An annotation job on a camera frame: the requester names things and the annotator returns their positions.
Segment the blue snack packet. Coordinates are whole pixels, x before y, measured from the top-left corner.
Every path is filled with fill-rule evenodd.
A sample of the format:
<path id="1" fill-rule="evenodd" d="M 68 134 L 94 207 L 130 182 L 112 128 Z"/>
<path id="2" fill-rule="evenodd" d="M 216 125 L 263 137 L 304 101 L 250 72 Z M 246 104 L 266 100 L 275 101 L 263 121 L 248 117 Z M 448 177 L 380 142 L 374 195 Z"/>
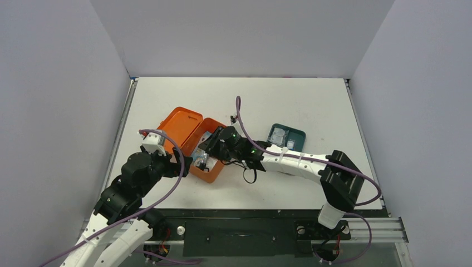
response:
<path id="1" fill-rule="evenodd" d="M 203 154 L 207 154 L 204 150 L 199 148 L 199 145 L 202 144 L 210 136 L 211 136 L 211 133 L 208 131 L 203 133 L 202 137 L 199 139 L 199 142 L 197 143 L 196 148 L 193 150 L 191 157 L 193 158 L 193 165 L 197 168 L 198 168 L 198 163 L 201 161 L 201 157 L 203 156 Z"/>

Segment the orange plastic medicine box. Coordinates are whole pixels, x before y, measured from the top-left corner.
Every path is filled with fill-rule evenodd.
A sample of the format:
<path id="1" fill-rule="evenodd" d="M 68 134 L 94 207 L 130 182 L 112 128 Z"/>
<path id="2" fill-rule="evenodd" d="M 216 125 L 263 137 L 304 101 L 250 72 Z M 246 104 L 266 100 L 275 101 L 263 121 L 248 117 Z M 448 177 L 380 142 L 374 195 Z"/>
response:
<path id="1" fill-rule="evenodd" d="M 202 141 L 203 135 L 207 132 L 211 135 L 220 126 L 225 127 L 226 125 L 213 118 L 204 118 L 202 114 L 187 108 L 176 107 L 160 123 L 157 130 L 162 130 L 174 140 L 185 156 L 191 156 L 191 153 Z M 191 166 L 189 171 L 194 176 L 211 184 L 217 179 L 223 167 L 223 164 L 218 162 L 210 167 L 209 172 L 200 170 L 196 166 Z"/>

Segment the zip bag of wipes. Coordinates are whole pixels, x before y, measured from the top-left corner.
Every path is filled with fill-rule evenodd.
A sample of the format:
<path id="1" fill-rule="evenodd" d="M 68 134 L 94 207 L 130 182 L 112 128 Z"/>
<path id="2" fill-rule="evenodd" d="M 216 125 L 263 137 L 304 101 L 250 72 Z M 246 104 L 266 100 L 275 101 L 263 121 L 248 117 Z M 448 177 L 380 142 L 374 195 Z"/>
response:
<path id="1" fill-rule="evenodd" d="M 286 128 L 274 127 L 268 136 L 268 141 L 277 146 L 285 146 L 289 130 Z"/>

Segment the white blue tube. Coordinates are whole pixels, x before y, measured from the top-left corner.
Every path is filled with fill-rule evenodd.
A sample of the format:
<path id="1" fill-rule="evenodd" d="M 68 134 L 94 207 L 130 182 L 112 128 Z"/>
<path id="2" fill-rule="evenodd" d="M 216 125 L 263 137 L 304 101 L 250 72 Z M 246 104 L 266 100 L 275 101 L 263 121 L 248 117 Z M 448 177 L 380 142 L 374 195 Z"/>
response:
<path id="1" fill-rule="evenodd" d="M 288 140 L 287 141 L 287 148 L 289 150 L 295 150 L 296 148 L 296 142 L 294 140 Z"/>

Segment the teal divided tray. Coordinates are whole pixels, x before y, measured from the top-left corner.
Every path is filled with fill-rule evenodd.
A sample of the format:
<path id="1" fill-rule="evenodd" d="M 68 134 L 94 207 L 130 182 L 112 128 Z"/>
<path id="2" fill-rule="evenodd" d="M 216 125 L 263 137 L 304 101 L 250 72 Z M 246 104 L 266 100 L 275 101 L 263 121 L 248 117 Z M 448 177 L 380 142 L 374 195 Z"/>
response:
<path id="1" fill-rule="evenodd" d="M 303 151 L 304 142 L 306 140 L 306 133 L 304 131 L 296 129 L 296 128 L 292 128 L 283 124 L 279 124 L 279 123 L 274 123 L 271 129 L 273 129 L 274 127 L 286 128 L 287 130 L 289 130 L 288 137 L 286 139 L 286 145 L 284 147 L 287 147 L 288 140 L 294 140 L 296 142 L 296 148 L 293 151 L 298 151 L 298 152 Z"/>

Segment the black scissors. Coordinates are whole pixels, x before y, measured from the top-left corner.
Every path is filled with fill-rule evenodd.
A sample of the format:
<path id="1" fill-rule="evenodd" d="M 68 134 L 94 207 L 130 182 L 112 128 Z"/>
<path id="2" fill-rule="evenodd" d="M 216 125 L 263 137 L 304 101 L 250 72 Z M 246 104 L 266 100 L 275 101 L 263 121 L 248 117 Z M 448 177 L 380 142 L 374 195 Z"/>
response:
<path id="1" fill-rule="evenodd" d="M 203 156 L 201 157 L 201 161 L 198 163 L 198 168 L 204 172 L 209 172 L 210 169 L 207 167 L 207 163 L 208 163 L 208 155 L 203 154 Z"/>

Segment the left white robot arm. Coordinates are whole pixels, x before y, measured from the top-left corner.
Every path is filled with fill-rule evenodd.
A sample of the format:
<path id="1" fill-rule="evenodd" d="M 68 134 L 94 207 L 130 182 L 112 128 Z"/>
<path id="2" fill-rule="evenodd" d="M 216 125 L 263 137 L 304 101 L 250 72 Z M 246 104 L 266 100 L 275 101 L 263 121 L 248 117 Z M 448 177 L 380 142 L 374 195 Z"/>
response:
<path id="1" fill-rule="evenodd" d="M 163 215 L 142 208 L 144 196 L 163 177 L 185 177 L 193 159 L 177 148 L 142 147 L 128 157 L 121 174 L 100 195 L 82 236 L 62 266 L 119 266 L 145 240 L 162 238 Z"/>

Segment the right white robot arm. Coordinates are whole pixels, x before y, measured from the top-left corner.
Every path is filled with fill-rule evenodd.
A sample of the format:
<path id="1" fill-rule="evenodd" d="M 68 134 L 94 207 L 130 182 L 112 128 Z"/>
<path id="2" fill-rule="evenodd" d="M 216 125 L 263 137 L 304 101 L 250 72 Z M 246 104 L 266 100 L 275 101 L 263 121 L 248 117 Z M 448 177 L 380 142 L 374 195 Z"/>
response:
<path id="1" fill-rule="evenodd" d="M 233 126 L 217 127 L 198 148 L 219 161 L 235 161 L 255 171 L 280 172 L 319 184 L 326 202 L 314 222 L 314 230 L 322 238 L 333 234 L 343 216 L 354 210 L 364 183 L 360 170 L 342 151 L 305 154 L 250 140 Z"/>

